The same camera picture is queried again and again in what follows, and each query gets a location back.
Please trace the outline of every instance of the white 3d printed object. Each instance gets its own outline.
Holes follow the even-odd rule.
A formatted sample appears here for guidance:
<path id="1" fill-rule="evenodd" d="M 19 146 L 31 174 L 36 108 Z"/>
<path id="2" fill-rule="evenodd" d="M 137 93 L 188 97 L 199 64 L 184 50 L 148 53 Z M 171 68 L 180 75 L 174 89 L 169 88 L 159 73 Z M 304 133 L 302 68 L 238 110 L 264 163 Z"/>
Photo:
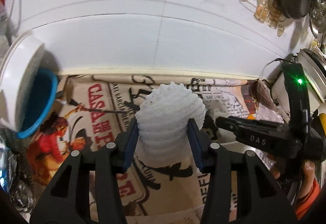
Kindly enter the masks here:
<path id="1" fill-rule="evenodd" d="M 135 116 L 139 129 L 138 159 L 150 167 L 165 167 L 191 156 L 187 123 L 194 118 L 201 129 L 205 105 L 191 89 L 171 82 L 153 89 Z"/>

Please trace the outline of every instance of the red dress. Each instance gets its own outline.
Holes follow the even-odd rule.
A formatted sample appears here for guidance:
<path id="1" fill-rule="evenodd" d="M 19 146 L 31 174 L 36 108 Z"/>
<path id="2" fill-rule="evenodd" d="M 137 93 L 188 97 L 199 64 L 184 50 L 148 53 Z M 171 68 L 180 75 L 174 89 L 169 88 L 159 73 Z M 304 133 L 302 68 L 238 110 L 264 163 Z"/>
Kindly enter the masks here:
<path id="1" fill-rule="evenodd" d="M 44 154 L 52 154 L 54 159 L 61 163 L 63 162 L 63 155 L 61 154 L 58 144 L 57 144 L 57 133 L 54 132 L 51 135 L 44 135 L 43 133 L 37 140 L 38 145 L 40 146 L 41 152 Z"/>

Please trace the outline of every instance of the person's hand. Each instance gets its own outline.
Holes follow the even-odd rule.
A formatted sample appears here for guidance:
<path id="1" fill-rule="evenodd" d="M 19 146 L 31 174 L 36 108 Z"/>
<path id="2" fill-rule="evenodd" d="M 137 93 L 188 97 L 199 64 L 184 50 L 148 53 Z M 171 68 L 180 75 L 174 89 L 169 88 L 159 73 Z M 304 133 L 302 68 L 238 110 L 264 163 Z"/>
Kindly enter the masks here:
<path id="1" fill-rule="evenodd" d="M 301 165 L 301 169 L 304 174 L 304 179 L 300 191 L 298 193 L 298 199 L 308 195 L 312 189 L 314 178 L 315 178 L 315 164 L 310 160 L 305 160 Z M 281 176 L 277 164 L 275 164 L 271 168 L 270 172 L 272 173 L 275 179 L 278 179 Z"/>

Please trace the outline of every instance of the tile grout line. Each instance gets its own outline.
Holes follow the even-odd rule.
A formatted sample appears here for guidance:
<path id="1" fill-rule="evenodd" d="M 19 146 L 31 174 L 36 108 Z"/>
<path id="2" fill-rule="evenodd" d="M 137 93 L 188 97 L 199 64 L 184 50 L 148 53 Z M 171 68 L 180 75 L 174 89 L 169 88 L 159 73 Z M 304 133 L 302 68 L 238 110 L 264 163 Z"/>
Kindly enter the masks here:
<path id="1" fill-rule="evenodd" d="M 154 61 L 153 61 L 153 67 L 152 67 L 153 69 L 155 68 L 155 64 L 156 64 L 157 47 L 159 45 L 159 40 L 160 40 L 160 34 L 161 34 L 162 22 L 163 22 L 163 18 L 164 18 L 163 15 L 164 15 L 166 1 L 167 0 L 164 0 L 164 3 L 163 3 L 163 10 L 162 10 L 162 15 L 161 15 L 161 22 L 160 22 L 160 27 L 159 27 L 159 33 L 157 35 L 157 41 L 156 41 L 156 46 L 155 46 Z"/>

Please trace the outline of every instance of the blue bowl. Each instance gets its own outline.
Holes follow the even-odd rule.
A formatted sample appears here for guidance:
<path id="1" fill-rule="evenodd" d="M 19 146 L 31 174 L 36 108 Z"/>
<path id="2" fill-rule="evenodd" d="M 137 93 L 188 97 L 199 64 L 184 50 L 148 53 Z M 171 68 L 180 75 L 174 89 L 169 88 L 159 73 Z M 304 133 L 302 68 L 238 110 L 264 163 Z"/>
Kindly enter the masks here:
<path id="1" fill-rule="evenodd" d="M 32 135 L 42 124 L 52 108 L 57 92 L 58 79 L 48 70 L 40 68 L 35 76 L 19 139 Z"/>

